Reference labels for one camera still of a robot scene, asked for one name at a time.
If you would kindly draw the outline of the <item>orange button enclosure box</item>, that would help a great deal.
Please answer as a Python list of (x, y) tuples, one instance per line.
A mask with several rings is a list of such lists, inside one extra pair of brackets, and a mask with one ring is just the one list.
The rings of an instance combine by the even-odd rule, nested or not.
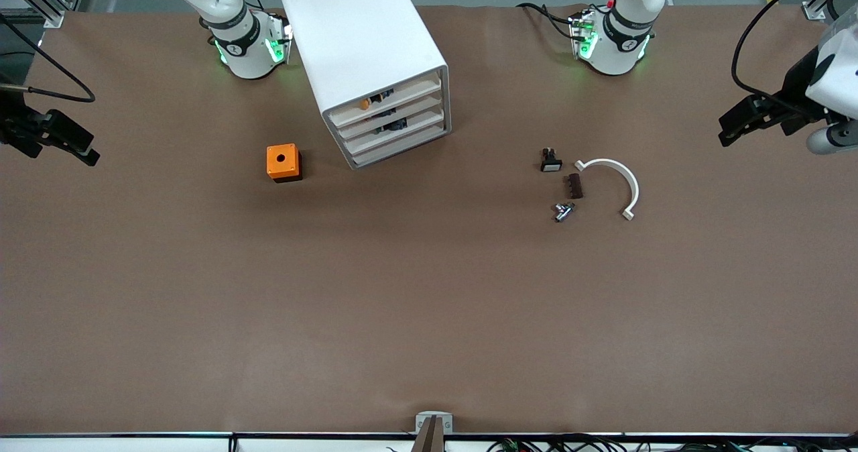
[(268, 146), (265, 153), (267, 176), (275, 183), (303, 180), (302, 155), (295, 144)]

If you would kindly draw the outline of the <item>white curved plastic bracket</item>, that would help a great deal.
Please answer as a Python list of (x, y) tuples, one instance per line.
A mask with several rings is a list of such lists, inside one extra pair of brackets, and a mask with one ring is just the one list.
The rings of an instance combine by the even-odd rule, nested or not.
[(635, 174), (631, 171), (631, 168), (628, 168), (625, 164), (622, 164), (622, 162), (613, 159), (597, 158), (589, 160), (588, 162), (583, 162), (582, 160), (577, 160), (575, 162), (575, 168), (579, 172), (583, 172), (585, 170), (588, 170), (589, 168), (594, 168), (598, 166), (610, 168), (610, 170), (614, 170), (622, 177), (624, 177), (630, 189), (630, 202), (628, 202), (628, 204), (624, 207), (621, 214), (624, 219), (628, 221), (634, 220), (635, 207), (637, 206), (641, 195), (641, 187), (637, 177), (635, 177)]

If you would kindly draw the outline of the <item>gray table clamp bracket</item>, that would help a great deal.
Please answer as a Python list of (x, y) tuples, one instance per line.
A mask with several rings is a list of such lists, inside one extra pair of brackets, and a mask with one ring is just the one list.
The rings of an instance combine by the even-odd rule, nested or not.
[(453, 414), (444, 411), (422, 411), (416, 415), (416, 430), (414, 433), (419, 434), (423, 425), (429, 422), (434, 424), (435, 430), (442, 431), (444, 435), (454, 433)]

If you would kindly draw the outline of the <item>white drawer cabinet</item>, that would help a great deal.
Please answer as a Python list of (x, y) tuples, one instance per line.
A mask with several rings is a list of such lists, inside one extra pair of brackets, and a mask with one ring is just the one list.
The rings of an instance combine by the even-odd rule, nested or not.
[(282, 0), (282, 5), (320, 115), (344, 158), (343, 141), (326, 113), (430, 71), (442, 74), (444, 122), (452, 132), (448, 64), (412, 0)]

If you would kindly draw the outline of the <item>white plastic drawer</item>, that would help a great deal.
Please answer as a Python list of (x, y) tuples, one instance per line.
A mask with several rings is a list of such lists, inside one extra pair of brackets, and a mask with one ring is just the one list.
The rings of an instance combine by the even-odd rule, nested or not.
[(345, 141), (352, 141), (367, 134), (402, 130), (408, 125), (408, 118), (438, 106), (441, 100), (442, 87), (438, 83), (420, 82), (388, 89), (332, 111), (332, 131)]
[(444, 110), (438, 99), (423, 98), (338, 127), (335, 135), (354, 158), (411, 136), (427, 126), (444, 125)]
[[(399, 105), (411, 103), (411, 101), (415, 101), (417, 98), (425, 97), (435, 91), (439, 91), (442, 87), (441, 76), (442, 74), (440, 71), (430, 71), (424, 75), (414, 77), (408, 81), (389, 87), (388, 89), (395, 89), (395, 92), (390, 95), (390, 97), (382, 101), (382, 103), (371, 104), (366, 111), (361, 110), (359, 103), (361, 103), (361, 100), (369, 97), (359, 97), (352, 103), (345, 103), (336, 109), (331, 109), (326, 113), (326, 117), (330, 120), (331, 124), (336, 127), (356, 124), (363, 120), (370, 119), (371, 116), (376, 115), (376, 113), (387, 109), (393, 109), (393, 107), (398, 107)], [(377, 91), (372, 95), (376, 95), (382, 91)]]
[(376, 164), (392, 156), (432, 142), (450, 133), (444, 120), (435, 116), (419, 120), (401, 131), (386, 131), (380, 134), (369, 132), (356, 142), (345, 143), (345, 158), (352, 168)]

